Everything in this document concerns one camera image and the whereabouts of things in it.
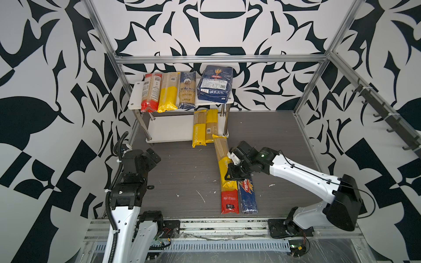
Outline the yellow Pastatime spaghetti pack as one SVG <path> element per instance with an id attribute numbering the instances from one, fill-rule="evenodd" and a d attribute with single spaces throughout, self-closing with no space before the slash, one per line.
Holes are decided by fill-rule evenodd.
<path id="1" fill-rule="evenodd" d="M 206 119 L 207 110 L 194 112 L 192 147 L 206 146 Z"/>
<path id="2" fill-rule="evenodd" d="M 216 149 L 217 160 L 220 171 L 221 179 L 221 190 L 222 191 L 233 191 L 238 190 L 236 181 L 225 180 L 225 176 L 228 172 L 228 165 L 232 163 L 232 160 L 228 157 L 229 146 L 227 138 L 224 136 L 212 135 L 214 140 L 214 146 Z"/>

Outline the red spaghetti pack white label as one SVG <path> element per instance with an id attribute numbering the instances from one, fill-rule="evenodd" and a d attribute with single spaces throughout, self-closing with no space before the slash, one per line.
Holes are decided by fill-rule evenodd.
<path id="1" fill-rule="evenodd" d="M 145 75 L 141 112 L 157 112 L 161 91 L 162 73 L 149 73 Z"/>

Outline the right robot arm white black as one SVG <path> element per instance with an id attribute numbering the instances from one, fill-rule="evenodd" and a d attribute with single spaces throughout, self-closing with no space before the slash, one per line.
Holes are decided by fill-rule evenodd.
<path id="1" fill-rule="evenodd" d="M 311 206 L 292 208 L 282 222 L 270 222 L 272 238 L 303 235 L 313 227 L 355 230 L 364 202 L 353 177 L 323 174 L 287 158 L 281 150 L 264 147 L 258 151 L 245 141 L 232 147 L 227 157 L 231 159 L 225 175 L 227 180 L 244 181 L 253 173 L 263 172 L 294 183 L 321 199 Z"/>

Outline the dark blue clear spaghetti pack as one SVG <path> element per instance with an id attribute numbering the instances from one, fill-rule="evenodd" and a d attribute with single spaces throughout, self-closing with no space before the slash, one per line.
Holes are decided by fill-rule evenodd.
<path id="1" fill-rule="evenodd" d="M 179 85 L 179 108 L 195 108 L 196 72 L 181 72 Z"/>

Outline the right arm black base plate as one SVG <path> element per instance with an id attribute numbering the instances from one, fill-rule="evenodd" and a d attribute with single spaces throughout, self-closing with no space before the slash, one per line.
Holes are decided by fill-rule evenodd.
<path id="1" fill-rule="evenodd" d="M 274 239 L 289 237 L 313 236 L 314 228 L 301 229 L 293 221 L 288 219 L 269 219 L 269 234 Z"/>

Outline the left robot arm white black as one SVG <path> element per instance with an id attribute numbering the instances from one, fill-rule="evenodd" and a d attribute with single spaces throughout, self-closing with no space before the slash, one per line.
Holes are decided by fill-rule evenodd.
<path id="1" fill-rule="evenodd" d="M 151 148 L 121 153 L 118 170 L 106 190 L 106 216 L 110 222 L 103 262 L 143 263 L 154 239 L 162 233 L 161 211 L 141 212 L 148 174 L 161 161 Z"/>

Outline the dark blue Barilla pasta box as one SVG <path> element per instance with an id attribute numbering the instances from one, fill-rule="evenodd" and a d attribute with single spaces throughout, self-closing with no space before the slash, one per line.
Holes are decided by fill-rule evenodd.
<path id="1" fill-rule="evenodd" d="M 206 66 L 197 86 L 199 100 L 226 104 L 232 90 L 234 69 L 223 66 Z"/>

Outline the yellow spaghetti pack small barcode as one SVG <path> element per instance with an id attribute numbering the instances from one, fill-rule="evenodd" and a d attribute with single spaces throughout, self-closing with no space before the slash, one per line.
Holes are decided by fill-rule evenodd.
<path id="1" fill-rule="evenodd" d="M 218 110 L 211 109 L 206 114 L 206 144 L 214 142 L 214 136 L 218 136 Z"/>

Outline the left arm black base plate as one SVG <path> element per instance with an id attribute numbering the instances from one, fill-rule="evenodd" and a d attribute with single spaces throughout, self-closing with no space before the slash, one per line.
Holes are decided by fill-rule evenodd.
<path id="1" fill-rule="evenodd" d="M 168 239 L 179 234 L 180 220 L 164 220 L 158 224 L 158 238 Z"/>

